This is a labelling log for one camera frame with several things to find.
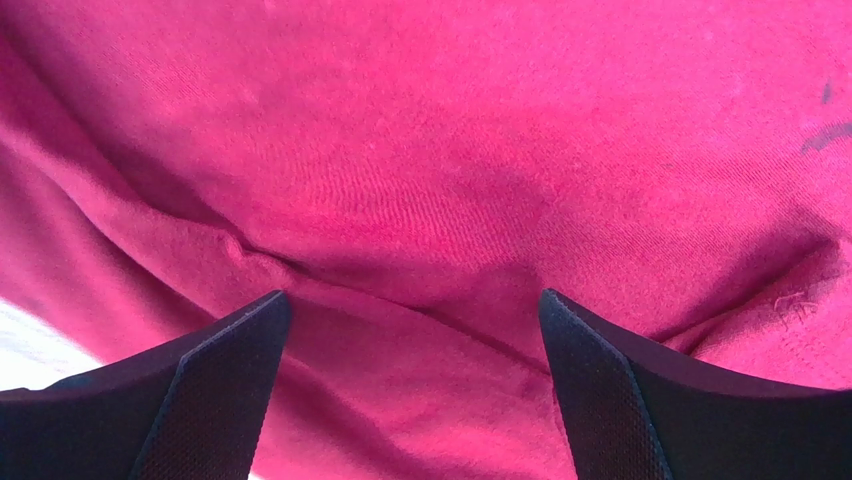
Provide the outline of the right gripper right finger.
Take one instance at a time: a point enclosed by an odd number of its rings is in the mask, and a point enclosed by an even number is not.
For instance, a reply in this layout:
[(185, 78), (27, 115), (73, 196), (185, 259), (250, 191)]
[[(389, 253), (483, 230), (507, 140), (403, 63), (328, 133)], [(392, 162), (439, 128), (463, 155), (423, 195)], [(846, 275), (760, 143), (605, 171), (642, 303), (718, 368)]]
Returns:
[(581, 479), (847, 479), (851, 394), (694, 359), (548, 289), (556, 400)]

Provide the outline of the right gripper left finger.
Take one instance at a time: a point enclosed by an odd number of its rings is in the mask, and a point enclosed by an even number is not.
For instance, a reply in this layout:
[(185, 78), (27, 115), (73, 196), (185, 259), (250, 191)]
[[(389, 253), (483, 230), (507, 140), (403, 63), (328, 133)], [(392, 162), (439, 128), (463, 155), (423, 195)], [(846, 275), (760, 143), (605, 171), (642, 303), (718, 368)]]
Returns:
[(5, 479), (246, 479), (291, 324), (273, 291), (40, 389), (1, 395)]

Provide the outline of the dark red t shirt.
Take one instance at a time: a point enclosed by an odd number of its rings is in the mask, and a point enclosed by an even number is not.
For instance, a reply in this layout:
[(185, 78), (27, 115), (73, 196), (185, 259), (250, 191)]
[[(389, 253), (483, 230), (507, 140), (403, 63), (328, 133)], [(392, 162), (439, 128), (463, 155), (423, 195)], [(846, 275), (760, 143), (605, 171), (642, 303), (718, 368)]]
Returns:
[(546, 288), (849, 387), (850, 3), (2, 3), (2, 297), (111, 362), (286, 292), (262, 476), (572, 477)]

